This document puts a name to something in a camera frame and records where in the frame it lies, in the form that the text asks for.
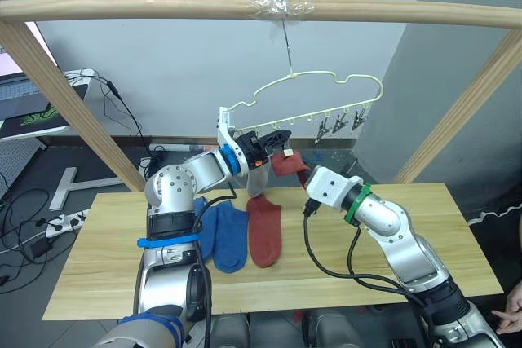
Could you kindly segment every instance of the white wall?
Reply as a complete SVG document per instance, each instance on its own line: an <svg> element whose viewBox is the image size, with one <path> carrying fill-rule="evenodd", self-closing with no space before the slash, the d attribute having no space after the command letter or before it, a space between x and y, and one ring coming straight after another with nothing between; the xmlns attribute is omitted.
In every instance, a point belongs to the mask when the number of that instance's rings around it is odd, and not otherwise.
<svg viewBox="0 0 522 348"><path fill-rule="evenodd" d="M522 0L425 0L522 7ZM411 24L388 67L392 91L374 106L356 144L361 164L379 182L402 165L470 85L507 29ZM463 210L494 200L522 173L522 68L517 67L460 130L418 182L445 182Z"/></svg>
<svg viewBox="0 0 522 348"><path fill-rule="evenodd" d="M145 134L214 136L218 106L250 100L254 90L288 73L282 31L269 22L85 20L39 25L63 70L94 68L115 82ZM404 27L293 24L288 33L294 71L331 69L343 77L349 73L383 77ZM233 120L247 126L374 93L374 86L367 83L347 90L325 77L310 77L267 93L256 108L237 109ZM108 119L100 120L111 134L126 133ZM301 121L292 131L310 137L316 129L316 123ZM351 136L347 131L336 135Z"/></svg>

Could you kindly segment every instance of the computer monitor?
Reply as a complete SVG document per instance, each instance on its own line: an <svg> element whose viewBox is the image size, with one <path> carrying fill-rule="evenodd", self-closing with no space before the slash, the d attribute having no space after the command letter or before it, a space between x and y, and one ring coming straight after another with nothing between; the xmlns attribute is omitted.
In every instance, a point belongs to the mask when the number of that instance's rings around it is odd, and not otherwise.
<svg viewBox="0 0 522 348"><path fill-rule="evenodd" d="M52 62L55 65L58 65L56 64L56 60L52 56L51 51L49 51L49 47L43 39L43 36L40 33L40 30L38 29L38 26L34 22L25 22L25 24L27 24L27 27L29 28L29 30L31 30L31 33L38 40L43 50L51 58ZM16 62L7 54L7 52L0 45L0 79L21 76L24 76L24 73L22 72L18 64L16 64Z"/></svg>

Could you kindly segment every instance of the wooden table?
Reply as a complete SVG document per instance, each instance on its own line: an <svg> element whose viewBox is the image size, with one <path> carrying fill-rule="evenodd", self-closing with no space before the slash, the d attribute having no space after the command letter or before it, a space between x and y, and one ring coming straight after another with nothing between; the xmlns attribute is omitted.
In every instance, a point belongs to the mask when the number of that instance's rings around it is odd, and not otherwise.
<svg viewBox="0 0 522 348"><path fill-rule="evenodd" d="M375 185L373 189L410 212L415 230L431 243L464 295L502 292L443 183ZM206 198L225 193L212 191ZM354 281L320 272L304 247L303 205L307 196L303 189L279 187L265 194L283 207L281 258L261 269L249 257L245 267L231 275L217 271L212 261L208 262L214 314L404 301L401 296L365 289ZM240 190L233 204L246 210L247 201L246 192ZM145 234L146 208L143 193L105 193L95 198L44 320L120 319L132 313L142 253L136 239ZM346 272L347 248L355 229L343 221L342 214L327 206L312 216L309 226L310 242L321 263ZM393 277L381 249L364 231L356 248L354 269Z"/></svg>

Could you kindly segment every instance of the blue strap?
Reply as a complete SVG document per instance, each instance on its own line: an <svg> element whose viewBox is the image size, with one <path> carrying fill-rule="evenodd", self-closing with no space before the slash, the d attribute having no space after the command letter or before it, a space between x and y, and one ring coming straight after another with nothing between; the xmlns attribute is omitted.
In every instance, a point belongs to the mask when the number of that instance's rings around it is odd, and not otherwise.
<svg viewBox="0 0 522 348"><path fill-rule="evenodd" d="M169 240L148 240L147 238L139 238L137 245L139 248L162 248L163 246L171 246L172 244L187 244L199 240L199 234L190 234L188 236L178 236Z"/></svg>
<svg viewBox="0 0 522 348"><path fill-rule="evenodd" d="M180 336L179 336L178 332L176 331L176 329L174 328L174 326L172 326L172 324L175 324L179 328L179 332L181 333L181 336L184 335L183 325L181 324L181 321L179 321L178 317L174 317L173 315L155 315L152 313L145 312L145 313L132 315L130 317L125 317L122 319L120 324L124 324L127 322L139 320L139 319L147 319L147 320L155 321L155 322L158 322L159 324L162 324L167 329L169 329L170 334L172 334L172 337L174 338L176 346L181 347Z"/></svg>
<svg viewBox="0 0 522 348"><path fill-rule="evenodd" d="M237 162L236 155L234 154L232 147L226 143L223 145L220 151L225 155L228 163L230 163L230 167L232 168L232 175L239 173L239 163Z"/></svg>

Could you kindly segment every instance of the human hand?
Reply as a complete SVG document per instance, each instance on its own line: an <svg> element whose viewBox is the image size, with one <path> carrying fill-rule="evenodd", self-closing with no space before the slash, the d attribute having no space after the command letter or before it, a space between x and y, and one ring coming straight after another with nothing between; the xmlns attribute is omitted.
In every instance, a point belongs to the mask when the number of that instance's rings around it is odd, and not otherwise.
<svg viewBox="0 0 522 348"><path fill-rule="evenodd" d="M501 318L497 334L513 333L522 330L522 281L507 295L505 311L493 310Z"/></svg>

